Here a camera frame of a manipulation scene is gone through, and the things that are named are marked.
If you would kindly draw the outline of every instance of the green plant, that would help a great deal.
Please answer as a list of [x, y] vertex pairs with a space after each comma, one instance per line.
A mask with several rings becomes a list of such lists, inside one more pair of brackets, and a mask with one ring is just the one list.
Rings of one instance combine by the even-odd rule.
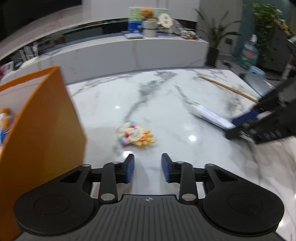
[[238, 20], [238, 21], [228, 23], [226, 25], [222, 25], [222, 21], [225, 20], [225, 18], [229, 14], [229, 11], [226, 11], [226, 13], [220, 19], [218, 26], [216, 26], [214, 18], [212, 18], [212, 21], [210, 22], [201, 11], [197, 10], [196, 8], [194, 10], [199, 14], [199, 16], [203, 20], [206, 27], [206, 31], [203, 31], [203, 30], [198, 30], [198, 31], [204, 32], [207, 35], [211, 48], [217, 49], [220, 45], [221, 40], [228, 35], [236, 35], [236, 36], [241, 35], [238, 32], [225, 32], [230, 25], [232, 25], [233, 23], [240, 22], [240, 20]]
[[257, 1], [253, 3], [252, 8], [256, 19], [255, 34], [258, 37], [257, 49], [263, 60], [268, 60], [278, 12], [274, 5], [262, 4]]

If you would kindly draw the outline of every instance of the stuffed toy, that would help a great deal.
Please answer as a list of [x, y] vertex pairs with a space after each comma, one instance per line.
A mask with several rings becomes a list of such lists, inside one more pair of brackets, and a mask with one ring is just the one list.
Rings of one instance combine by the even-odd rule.
[[10, 115], [10, 110], [8, 108], [4, 108], [0, 111], [0, 141], [3, 144], [7, 133], [9, 132], [9, 128], [13, 122], [13, 117]]
[[123, 145], [135, 144], [139, 147], [147, 146], [149, 143], [154, 143], [153, 135], [149, 130], [144, 130], [134, 121], [124, 123], [117, 132], [118, 140]]
[[140, 10], [141, 20], [144, 21], [157, 21], [156, 18], [153, 18], [153, 10], [150, 7], [144, 7]]

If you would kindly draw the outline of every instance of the plastic bottle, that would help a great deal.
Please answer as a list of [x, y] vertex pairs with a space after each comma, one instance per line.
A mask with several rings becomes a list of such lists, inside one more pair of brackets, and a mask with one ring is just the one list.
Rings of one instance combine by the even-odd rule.
[[248, 70], [250, 66], [256, 65], [259, 51], [255, 47], [257, 43], [257, 36], [253, 34], [251, 40], [246, 42], [244, 49], [242, 51], [242, 55], [239, 60], [239, 65], [243, 68]]

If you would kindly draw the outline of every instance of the orange box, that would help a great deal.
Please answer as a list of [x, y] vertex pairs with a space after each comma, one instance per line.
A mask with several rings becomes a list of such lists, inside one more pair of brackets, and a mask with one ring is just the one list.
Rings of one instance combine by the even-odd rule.
[[10, 241], [17, 198], [81, 165], [86, 139], [58, 66], [0, 85], [5, 107], [15, 119], [0, 155], [0, 240]]

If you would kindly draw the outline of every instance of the white basket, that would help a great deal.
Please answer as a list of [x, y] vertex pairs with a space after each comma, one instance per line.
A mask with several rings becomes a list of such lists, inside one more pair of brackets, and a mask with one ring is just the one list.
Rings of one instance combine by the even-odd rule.
[[144, 29], [143, 34], [145, 37], [155, 37], [156, 32], [157, 31], [155, 29]]
[[157, 28], [157, 21], [143, 21], [143, 28], [144, 29], [156, 29]]

